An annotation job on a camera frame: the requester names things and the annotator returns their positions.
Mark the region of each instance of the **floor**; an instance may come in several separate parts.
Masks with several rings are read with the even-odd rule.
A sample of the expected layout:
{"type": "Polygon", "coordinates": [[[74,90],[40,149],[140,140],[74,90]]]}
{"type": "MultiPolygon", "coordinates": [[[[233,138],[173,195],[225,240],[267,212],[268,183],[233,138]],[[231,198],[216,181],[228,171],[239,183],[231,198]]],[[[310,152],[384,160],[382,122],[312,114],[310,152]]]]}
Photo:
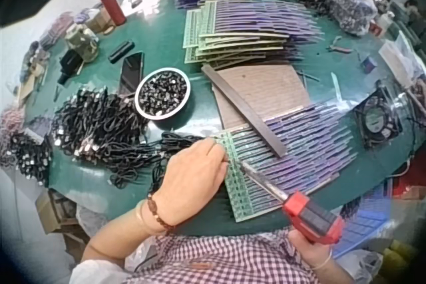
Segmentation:
{"type": "Polygon", "coordinates": [[[61,234],[46,235],[35,200],[42,189],[24,176],[0,170],[0,244],[34,284],[65,284],[74,267],[61,234]]]}

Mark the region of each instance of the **circuit board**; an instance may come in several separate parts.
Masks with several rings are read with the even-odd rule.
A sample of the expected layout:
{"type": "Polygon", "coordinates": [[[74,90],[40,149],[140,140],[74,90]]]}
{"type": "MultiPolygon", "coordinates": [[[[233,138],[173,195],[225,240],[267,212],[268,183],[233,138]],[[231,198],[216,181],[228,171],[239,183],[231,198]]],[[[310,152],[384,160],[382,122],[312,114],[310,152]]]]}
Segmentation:
{"type": "Polygon", "coordinates": [[[339,123],[341,117],[336,106],[315,104],[267,120],[288,148],[280,159],[248,126],[219,133],[217,139],[230,159],[225,184],[235,220],[244,221],[281,206],[240,171],[241,161],[247,161],[289,194],[296,190],[308,194],[336,179],[357,156],[349,145],[350,130],[339,123]]]}

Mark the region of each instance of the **cooling fan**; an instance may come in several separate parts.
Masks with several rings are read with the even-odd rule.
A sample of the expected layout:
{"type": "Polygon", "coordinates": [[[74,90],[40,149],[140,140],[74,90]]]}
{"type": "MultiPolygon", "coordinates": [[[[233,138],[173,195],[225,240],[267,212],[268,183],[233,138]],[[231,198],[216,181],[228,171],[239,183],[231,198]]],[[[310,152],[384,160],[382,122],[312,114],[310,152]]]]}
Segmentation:
{"type": "Polygon", "coordinates": [[[376,91],[354,108],[365,148],[385,143],[402,132],[388,89],[377,82],[376,91]]]}

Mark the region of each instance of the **red water bottle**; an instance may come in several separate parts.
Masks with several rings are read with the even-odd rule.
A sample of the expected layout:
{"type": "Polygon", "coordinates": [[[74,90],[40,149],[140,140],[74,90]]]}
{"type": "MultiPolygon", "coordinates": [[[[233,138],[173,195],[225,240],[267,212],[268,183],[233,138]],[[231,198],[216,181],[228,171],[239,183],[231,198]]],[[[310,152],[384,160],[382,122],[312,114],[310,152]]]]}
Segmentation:
{"type": "Polygon", "coordinates": [[[101,1],[116,26],[122,25],[126,22],[126,17],[124,16],[124,13],[122,13],[122,10],[120,8],[120,5],[117,3],[117,0],[101,1]]]}

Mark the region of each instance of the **smartphone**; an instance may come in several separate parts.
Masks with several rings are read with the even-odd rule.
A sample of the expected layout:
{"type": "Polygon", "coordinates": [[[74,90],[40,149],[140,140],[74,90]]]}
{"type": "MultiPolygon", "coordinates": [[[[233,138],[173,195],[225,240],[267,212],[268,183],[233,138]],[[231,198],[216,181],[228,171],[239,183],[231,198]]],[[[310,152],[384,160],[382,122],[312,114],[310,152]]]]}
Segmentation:
{"type": "Polygon", "coordinates": [[[143,78],[144,53],[134,53],[124,58],[121,67],[118,94],[130,94],[136,91],[143,78]]]}

